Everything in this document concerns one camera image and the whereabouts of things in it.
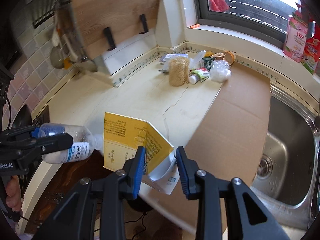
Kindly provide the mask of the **person's left hand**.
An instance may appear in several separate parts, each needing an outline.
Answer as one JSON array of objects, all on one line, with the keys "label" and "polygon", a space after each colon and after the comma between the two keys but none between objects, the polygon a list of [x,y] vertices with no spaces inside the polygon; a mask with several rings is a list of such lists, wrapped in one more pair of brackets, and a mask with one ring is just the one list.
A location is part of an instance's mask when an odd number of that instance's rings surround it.
[{"label": "person's left hand", "polygon": [[14,212],[19,212],[22,207],[21,189],[18,176],[12,176],[5,188],[7,193],[6,204]]}]

